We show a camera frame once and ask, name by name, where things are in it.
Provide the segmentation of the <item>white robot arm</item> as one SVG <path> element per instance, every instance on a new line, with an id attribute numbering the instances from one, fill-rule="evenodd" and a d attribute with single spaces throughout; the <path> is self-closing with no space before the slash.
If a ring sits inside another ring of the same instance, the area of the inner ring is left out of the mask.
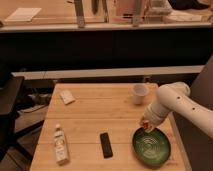
<path id="1" fill-rule="evenodd" d="M 161 85 L 155 99 L 145 108 L 140 126 L 151 132 L 161 125 L 171 112 L 188 119 L 213 139 L 213 110 L 189 98 L 190 88 L 184 82 Z"/>

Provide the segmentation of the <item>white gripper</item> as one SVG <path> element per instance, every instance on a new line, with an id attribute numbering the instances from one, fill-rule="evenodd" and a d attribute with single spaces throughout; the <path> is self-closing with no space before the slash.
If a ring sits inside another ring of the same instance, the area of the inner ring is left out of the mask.
<path id="1" fill-rule="evenodd" d="M 148 130 L 145 130 L 143 128 L 147 133 L 149 133 L 153 131 L 157 126 L 159 126 L 163 121 L 163 118 L 159 117 L 156 113 L 146 108 L 140 120 L 140 126 L 143 128 L 143 123 L 149 123 Z"/>

